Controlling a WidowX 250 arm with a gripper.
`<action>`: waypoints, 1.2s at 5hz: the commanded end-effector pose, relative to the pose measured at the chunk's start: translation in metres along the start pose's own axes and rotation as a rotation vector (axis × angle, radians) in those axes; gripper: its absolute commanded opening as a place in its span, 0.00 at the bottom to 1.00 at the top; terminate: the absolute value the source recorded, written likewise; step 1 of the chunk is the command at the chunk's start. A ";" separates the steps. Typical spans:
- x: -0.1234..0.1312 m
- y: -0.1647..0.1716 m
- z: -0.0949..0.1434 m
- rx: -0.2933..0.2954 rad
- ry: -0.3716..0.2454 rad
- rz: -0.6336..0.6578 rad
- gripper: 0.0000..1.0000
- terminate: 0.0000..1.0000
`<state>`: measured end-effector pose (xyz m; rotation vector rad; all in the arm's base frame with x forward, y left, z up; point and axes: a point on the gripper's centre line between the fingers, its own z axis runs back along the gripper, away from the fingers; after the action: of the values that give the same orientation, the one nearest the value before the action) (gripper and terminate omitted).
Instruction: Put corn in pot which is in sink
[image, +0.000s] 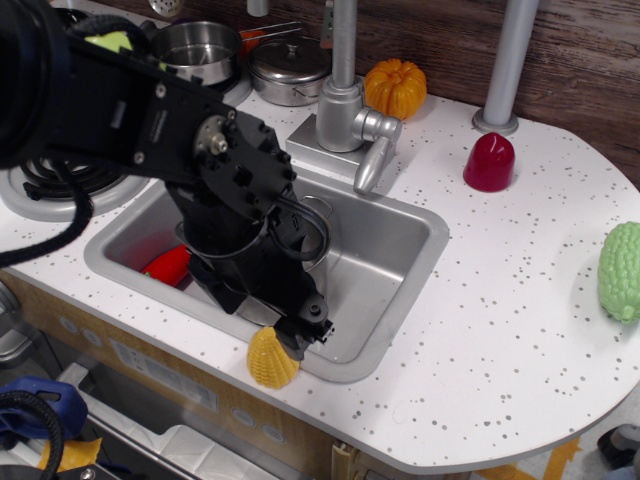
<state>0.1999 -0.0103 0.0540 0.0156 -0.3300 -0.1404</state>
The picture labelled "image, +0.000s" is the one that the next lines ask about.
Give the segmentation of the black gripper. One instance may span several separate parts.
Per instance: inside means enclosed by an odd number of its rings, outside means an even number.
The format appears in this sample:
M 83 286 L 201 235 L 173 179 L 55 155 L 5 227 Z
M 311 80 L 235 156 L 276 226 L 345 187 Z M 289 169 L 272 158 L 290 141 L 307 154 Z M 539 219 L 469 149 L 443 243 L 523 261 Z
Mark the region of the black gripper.
M 330 245 L 326 221 L 296 197 L 295 173 L 207 174 L 167 191 L 182 215 L 178 230 L 195 259 L 190 269 L 228 313 L 251 297 L 281 318 L 274 330 L 285 353 L 302 361 L 324 344 L 333 323 L 324 296 L 305 271 Z

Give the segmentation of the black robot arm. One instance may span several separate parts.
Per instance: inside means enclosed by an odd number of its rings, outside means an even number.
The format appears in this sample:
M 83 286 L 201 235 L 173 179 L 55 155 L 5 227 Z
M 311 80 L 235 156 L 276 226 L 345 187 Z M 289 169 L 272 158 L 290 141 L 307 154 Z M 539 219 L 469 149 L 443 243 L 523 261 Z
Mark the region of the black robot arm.
M 1 165 L 47 160 L 76 205 L 57 236 L 1 256 L 11 266 L 74 241 L 94 208 L 71 162 L 162 180 L 182 215 L 192 278 L 228 313 L 247 298 L 274 310 L 301 360 L 332 324 L 305 271 L 329 245 L 325 221 L 295 195 L 275 132 L 196 79 L 148 57 L 145 34 L 116 16 L 64 29 L 44 1 L 1 5 Z

